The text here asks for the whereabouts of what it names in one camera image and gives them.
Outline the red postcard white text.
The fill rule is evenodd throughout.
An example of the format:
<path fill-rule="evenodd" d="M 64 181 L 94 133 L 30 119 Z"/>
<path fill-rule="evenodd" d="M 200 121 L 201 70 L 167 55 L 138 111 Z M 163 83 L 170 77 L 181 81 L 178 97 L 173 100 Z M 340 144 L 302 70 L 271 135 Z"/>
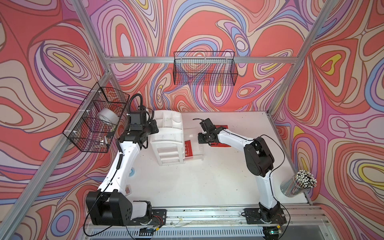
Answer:
<path fill-rule="evenodd" d="M 216 125 L 217 129 L 223 130 L 228 129 L 228 125 Z"/>

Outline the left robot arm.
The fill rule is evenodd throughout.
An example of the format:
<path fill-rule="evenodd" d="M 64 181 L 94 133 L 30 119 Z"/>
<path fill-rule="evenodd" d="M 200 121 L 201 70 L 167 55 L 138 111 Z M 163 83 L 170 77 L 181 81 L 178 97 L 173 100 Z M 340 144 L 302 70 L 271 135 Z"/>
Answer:
<path fill-rule="evenodd" d="M 144 106 L 141 94 L 133 95 L 127 106 L 131 107 L 135 98 L 139 98 L 140 104 L 135 111 L 128 109 L 129 122 L 116 139 L 118 151 L 109 172 L 97 191 L 86 196 L 88 214 L 85 219 L 95 226 L 147 225 L 153 220 L 149 201 L 128 199 L 128 179 L 134 161 L 142 149 L 148 148 L 149 136 L 159 132 L 155 112 L 149 112 Z"/>

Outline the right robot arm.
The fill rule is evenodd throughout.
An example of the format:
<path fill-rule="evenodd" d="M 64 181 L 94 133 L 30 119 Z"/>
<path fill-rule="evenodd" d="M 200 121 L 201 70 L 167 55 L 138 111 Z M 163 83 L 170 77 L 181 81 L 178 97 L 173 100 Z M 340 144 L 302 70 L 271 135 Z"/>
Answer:
<path fill-rule="evenodd" d="M 210 119 L 199 119 L 202 132 L 198 134 L 199 144 L 225 144 L 244 152 L 247 169 L 256 176 L 260 193 L 259 206 L 262 214 L 271 217 L 281 208 L 272 187 L 271 173 L 275 159 L 262 137 L 250 139 L 238 135 L 225 127 L 215 126 Z"/>

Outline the white plastic drawer organizer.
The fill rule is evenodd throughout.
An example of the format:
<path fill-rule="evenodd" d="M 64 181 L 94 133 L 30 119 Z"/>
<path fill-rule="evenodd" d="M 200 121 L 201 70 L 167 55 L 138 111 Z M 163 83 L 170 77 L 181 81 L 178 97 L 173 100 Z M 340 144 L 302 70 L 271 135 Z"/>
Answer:
<path fill-rule="evenodd" d="M 155 111 L 159 132 L 150 135 L 150 145 L 160 166 L 183 164 L 185 141 L 182 114 L 176 111 Z"/>

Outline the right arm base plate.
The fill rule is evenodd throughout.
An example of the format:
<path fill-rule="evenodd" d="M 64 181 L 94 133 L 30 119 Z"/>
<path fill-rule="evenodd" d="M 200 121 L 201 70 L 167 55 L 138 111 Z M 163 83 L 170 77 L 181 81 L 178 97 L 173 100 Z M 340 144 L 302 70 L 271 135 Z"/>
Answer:
<path fill-rule="evenodd" d="M 281 208 L 266 210 L 260 208 L 245 208 L 241 213 L 248 225 L 284 225 L 288 221 Z"/>

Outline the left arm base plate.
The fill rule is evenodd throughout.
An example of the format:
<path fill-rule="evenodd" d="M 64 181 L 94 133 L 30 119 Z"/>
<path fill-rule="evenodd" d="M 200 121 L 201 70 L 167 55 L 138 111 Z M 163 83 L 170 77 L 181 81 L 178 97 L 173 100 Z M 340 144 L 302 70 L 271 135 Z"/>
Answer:
<path fill-rule="evenodd" d="M 133 219 L 133 223 L 142 226 L 155 226 L 162 227 L 166 224 L 167 210 L 166 209 L 154 209 L 146 216 Z"/>

